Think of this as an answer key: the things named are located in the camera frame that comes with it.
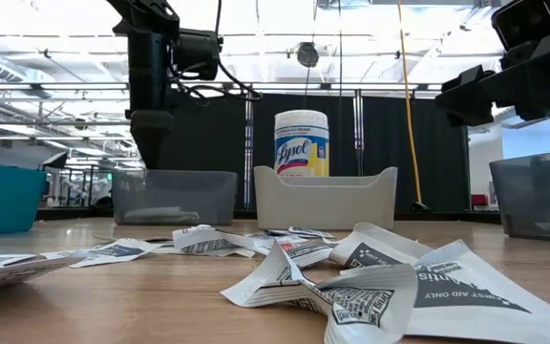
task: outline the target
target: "white plastic bin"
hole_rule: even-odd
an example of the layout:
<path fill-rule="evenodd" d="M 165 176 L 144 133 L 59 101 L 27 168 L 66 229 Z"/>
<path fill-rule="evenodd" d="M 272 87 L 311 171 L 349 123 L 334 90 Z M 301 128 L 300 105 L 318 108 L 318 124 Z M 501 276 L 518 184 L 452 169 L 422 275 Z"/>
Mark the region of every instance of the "white plastic bin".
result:
<path fill-rule="evenodd" d="M 369 177 L 280 177 L 254 168 L 258 227 L 352 229 L 368 222 L 393 229 L 398 169 Z"/>

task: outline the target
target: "teal bin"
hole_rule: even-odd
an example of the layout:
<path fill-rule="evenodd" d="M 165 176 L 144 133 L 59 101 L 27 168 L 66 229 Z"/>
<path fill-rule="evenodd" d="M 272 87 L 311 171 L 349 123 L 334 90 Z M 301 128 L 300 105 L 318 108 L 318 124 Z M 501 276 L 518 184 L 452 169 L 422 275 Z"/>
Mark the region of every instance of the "teal bin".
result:
<path fill-rule="evenodd" d="M 0 234 L 33 226 L 46 188 L 46 173 L 0 166 Z"/>

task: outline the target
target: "lysol wipes container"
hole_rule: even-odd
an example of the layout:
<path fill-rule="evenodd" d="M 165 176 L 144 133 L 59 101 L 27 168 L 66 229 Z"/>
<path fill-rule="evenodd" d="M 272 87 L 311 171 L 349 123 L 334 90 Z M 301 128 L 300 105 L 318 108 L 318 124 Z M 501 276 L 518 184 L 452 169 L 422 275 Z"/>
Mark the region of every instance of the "lysol wipes container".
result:
<path fill-rule="evenodd" d="M 311 110 L 275 116 L 275 171 L 288 177 L 328 176 L 328 117 Z"/>

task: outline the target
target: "black cable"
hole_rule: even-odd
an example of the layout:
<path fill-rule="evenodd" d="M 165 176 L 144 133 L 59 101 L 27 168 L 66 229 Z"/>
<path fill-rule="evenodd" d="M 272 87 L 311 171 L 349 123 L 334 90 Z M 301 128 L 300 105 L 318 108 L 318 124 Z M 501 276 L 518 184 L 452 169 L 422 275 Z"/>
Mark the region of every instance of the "black cable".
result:
<path fill-rule="evenodd" d="M 220 31 L 220 21 L 222 18 L 222 0 L 218 0 L 218 12 L 216 14 L 216 28 L 214 32 L 216 33 L 216 37 L 218 37 L 219 31 Z M 173 52 L 173 45 L 169 48 L 169 56 L 172 55 Z M 188 76 L 185 75 L 186 73 L 192 73 L 197 68 L 200 68 L 204 66 L 205 62 L 197 63 L 195 65 L 192 65 L 183 71 L 176 71 L 176 69 L 173 66 L 173 59 L 169 63 L 169 72 L 171 74 L 170 81 L 175 83 L 178 86 L 178 90 L 186 95 L 187 97 L 190 97 L 194 95 L 195 97 L 193 100 L 195 103 L 199 106 L 207 106 L 209 105 L 209 100 L 207 97 L 205 97 L 200 90 L 210 90 L 215 91 L 218 93 L 221 93 L 221 97 L 234 97 L 237 99 L 242 99 L 246 101 L 258 101 L 263 98 L 263 95 L 259 92 L 256 92 L 251 86 L 245 85 L 241 81 L 239 81 L 236 77 L 234 77 L 226 67 L 222 64 L 221 60 L 218 60 L 218 67 L 224 72 L 224 74 L 231 79 L 235 84 L 239 86 L 241 89 L 241 93 L 239 95 L 231 93 L 229 90 L 224 88 L 218 88 L 211 85 L 195 85 L 192 87 L 188 87 L 181 83 L 182 80 L 196 80 L 199 79 L 198 75 Z"/>
<path fill-rule="evenodd" d="M 342 128 L 341 119 L 343 117 L 343 16 L 341 15 L 341 0 L 339 0 L 339 117 L 337 119 L 338 128 L 337 133 L 339 135 L 339 144 L 337 145 L 337 159 L 339 165 L 339 173 L 343 172 L 342 166 Z"/>
<path fill-rule="evenodd" d="M 315 52 L 317 54 L 317 50 L 315 50 L 315 21 L 317 20 L 317 7 L 318 7 L 318 1 L 314 1 L 315 7 L 313 8 L 313 32 L 311 33 L 311 53 Z M 311 72 L 311 68 L 307 67 L 307 78 L 305 79 L 305 95 L 303 96 L 303 109 L 307 108 L 307 92 L 309 89 L 309 73 Z"/>
<path fill-rule="evenodd" d="M 220 17 L 222 16 L 222 0 L 218 0 L 218 11 L 216 12 L 216 37 L 219 37 L 219 31 L 220 31 Z"/>

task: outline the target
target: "white lid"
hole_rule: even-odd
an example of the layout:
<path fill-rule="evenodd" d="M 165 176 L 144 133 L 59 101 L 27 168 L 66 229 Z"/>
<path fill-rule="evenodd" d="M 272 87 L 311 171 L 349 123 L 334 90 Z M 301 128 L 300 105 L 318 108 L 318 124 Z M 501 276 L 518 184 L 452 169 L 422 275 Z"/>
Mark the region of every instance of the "white lid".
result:
<path fill-rule="evenodd" d="M 290 110 L 275 115 L 275 129 L 288 125 L 315 125 L 328 128 L 328 116 L 313 110 Z"/>

